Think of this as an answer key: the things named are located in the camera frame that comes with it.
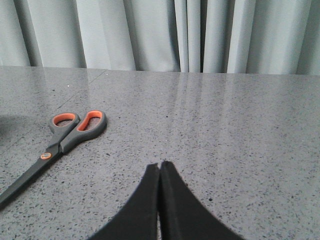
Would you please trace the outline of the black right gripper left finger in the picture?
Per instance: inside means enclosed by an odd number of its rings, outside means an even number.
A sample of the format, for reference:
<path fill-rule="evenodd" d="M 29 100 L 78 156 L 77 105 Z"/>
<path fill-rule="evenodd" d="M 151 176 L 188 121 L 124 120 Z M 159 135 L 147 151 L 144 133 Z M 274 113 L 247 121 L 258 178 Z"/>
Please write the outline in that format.
<path fill-rule="evenodd" d="M 158 165 L 149 164 L 138 187 L 120 211 L 91 240 L 156 240 Z"/>

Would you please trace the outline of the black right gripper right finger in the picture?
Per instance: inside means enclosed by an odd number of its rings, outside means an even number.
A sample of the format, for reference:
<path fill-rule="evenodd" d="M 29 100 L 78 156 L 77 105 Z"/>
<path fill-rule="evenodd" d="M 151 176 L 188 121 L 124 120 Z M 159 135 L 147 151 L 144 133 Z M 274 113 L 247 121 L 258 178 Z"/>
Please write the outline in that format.
<path fill-rule="evenodd" d="M 174 164 L 160 168 L 159 216 L 163 240 L 241 240 L 193 195 Z"/>

